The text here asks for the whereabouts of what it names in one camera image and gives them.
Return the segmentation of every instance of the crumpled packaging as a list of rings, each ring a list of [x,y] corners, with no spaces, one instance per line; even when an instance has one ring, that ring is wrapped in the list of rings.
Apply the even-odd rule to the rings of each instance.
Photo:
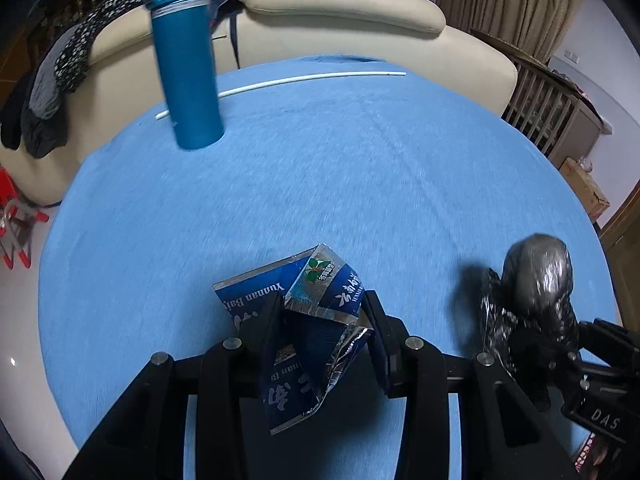
[[[531,328],[567,348],[577,348],[572,290],[573,268],[562,240],[534,234],[512,245],[504,259],[502,277],[487,269],[482,279],[480,333],[484,351],[516,378],[509,338],[517,328]]]
[[[223,280],[213,289],[237,329],[260,315],[267,294],[284,296],[280,350],[262,393],[271,434],[313,415],[372,333],[360,308],[360,278],[324,244]]]

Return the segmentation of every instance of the white rod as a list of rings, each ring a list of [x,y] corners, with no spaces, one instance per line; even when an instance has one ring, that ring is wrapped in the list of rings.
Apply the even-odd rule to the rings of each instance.
[[[372,72],[329,72],[325,74],[309,74],[309,75],[299,75],[294,77],[285,77],[283,79],[274,79],[272,81],[265,81],[263,83],[254,83],[252,85],[241,86],[238,88],[233,88],[231,90],[225,90],[224,92],[220,92],[218,94],[218,98],[228,97],[229,95],[235,95],[242,92],[248,92],[249,90],[256,90],[258,88],[267,88],[269,86],[283,85],[286,83],[296,83],[298,81],[311,81],[313,79],[328,79],[330,77],[348,77],[348,76],[359,76],[359,75],[406,75],[406,72],[389,72],[389,71],[372,71]],[[169,110],[165,110],[164,112],[160,112],[156,115],[156,119],[162,119],[163,117],[167,117],[169,115]]]

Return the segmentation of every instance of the tiled floor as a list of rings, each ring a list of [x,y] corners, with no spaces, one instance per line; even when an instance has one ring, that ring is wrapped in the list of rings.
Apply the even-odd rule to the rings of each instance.
[[[44,375],[38,334],[38,263],[51,220],[36,224],[31,269],[0,260],[0,418],[46,480],[60,480],[77,448]]]

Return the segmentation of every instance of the green leaf logo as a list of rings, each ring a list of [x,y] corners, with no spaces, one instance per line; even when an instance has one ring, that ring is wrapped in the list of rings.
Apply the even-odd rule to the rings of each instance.
[[[311,282],[315,282],[318,279],[324,268],[331,263],[331,260],[316,260],[315,258],[309,258],[306,263],[305,276]]]

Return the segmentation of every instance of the table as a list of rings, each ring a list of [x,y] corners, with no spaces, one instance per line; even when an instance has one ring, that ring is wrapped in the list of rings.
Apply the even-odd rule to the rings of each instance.
[[[402,69],[321,56],[227,73],[218,85],[356,70]],[[474,352],[479,275],[500,272],[510,245],[534,232],[567,244],[577,317],[614,319],[607,264],[578,199],[520,132],[468,99],[408,73],[273,86],[220,108],[224,137],[195,152],[177,147],[168,118],[156,120],[164,104],[140,116],[87,158],[52,226],[40,340],[78,446],[153,352],[185,358],[234,333],[212,283],[318,242],[443,352]],[[404,400],[382,396],[366,355],[315,416],[277,436],[260,404],[242,412],[252,480],[393,478]],[[551,422],[570,449],[585,435],[558,413]]]

